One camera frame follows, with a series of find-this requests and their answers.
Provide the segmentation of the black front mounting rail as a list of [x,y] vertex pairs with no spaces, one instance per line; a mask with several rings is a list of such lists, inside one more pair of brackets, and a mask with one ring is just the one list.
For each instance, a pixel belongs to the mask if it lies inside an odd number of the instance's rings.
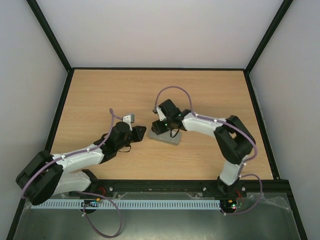
[[227,199],[239,195],[246,197],[249,193],[285,193],[288,197],[293,195],[288,180],[237,180],[232,186],[223,186],[220,180],[98,180],[93,179],[85,188],[78,189],[70,183],[66,189],[57,193],[69,193],[79,196],[79,192],[101,194],[114,197],[123,193],[193,193],[205,198]]

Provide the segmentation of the grey glasses case green inside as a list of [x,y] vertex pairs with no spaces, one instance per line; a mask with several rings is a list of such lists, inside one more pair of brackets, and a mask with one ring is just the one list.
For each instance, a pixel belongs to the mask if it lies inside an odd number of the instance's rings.
[[156,135],[152,130],[148,132],[148,137],[161,143],[177,146],[180,143],[182,134],[178,130],[169,130],[160,135]]

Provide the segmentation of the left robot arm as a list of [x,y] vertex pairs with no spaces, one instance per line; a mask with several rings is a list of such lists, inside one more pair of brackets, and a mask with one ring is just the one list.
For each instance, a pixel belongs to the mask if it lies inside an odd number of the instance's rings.
[[15,182],[22,190],[22,196],[33,205],[40,205],[52,196],[68,192],[95,193],[98,178],[86,167],[103,164],[132,143],[141,142],[147,128],[131,126],[120,121],[110,133],[86,148],[76,151],[51,154],[40,151],[19,173]]

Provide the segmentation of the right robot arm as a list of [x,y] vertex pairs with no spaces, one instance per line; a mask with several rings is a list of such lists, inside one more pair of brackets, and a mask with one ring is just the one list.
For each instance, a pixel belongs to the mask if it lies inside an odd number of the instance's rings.
[[214,137],[225,159],[217,178],[218,191],[224,196],[235,191],[246,162],[255,158],[258,153],[254,137],[237,116],[214,118],[197,114],[190,109],[181,111],[171,99],[155,106],[152,111],[159,117],[151,125],[152,132],[157,136],[176,130]]

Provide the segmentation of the black aluminium frame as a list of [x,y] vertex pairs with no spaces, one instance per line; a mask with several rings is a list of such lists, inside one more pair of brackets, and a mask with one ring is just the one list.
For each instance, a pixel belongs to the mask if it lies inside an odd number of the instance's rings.
[[258,59],[262,55],[265,47],[269,43],[271,37],[279,26],[280,22],[284,18],[291,4],[293,3],[291,0],[282,1],[279,9],[277,10],[275,16],[273,17],[268,29],[266,30],[262,40],[260,41],[257,49],[255,50],[253,56],[251,57],[246,68],[199,68],[199,67],[72,67],[67,60],[66,55],[64,54],[55,34],[53,33],[45,15],[43,14],[39,4],[35,0],[27,1],[30,9],[32,10],[34,16],[36,17],[38,23],[43,29],[46,37],[50,41],[53,49],[55,50],[59,60],[61,61],[63,67],[67,71],[67,77],[65,79],[65,83],[63,86],[63,90],[57,105],[57,110],[54,115],[54,119],[50,128],[50,132],[47,138],[47,142],[45,145],[46,150],[50,150],[53,145],[53,140],[56,135],[58,129],[58,123],[61,119],[63,107],[65,105],[65,101],[68,95],[68,91],[72,82],[72,77],[75,70],[152,70],[152,71],[242,71],[244,74],[244,78],[247,84],[248,92],[251,98],[252,106],[254,109],[255,117],[259,126],[260,133],[262,135],[263,144],[267,153],[269,164],[271,165],[271,169],[273,170],[273,180],[266,180],[265,183],[270,186],[272,191],[276,191],[277,187],[281,184],[290,187],[290,183],[288,180],[280,179],[280,175],[278,172],[278,168],[276,165],[276,161],[274,155],[271,150],[270,141],[267,137],[267,131],[265,124],[263,123],[262,112],[258,107],[257,97],[255,96],[253,84],[250,79],[250,72],[253,70],[255,64]]

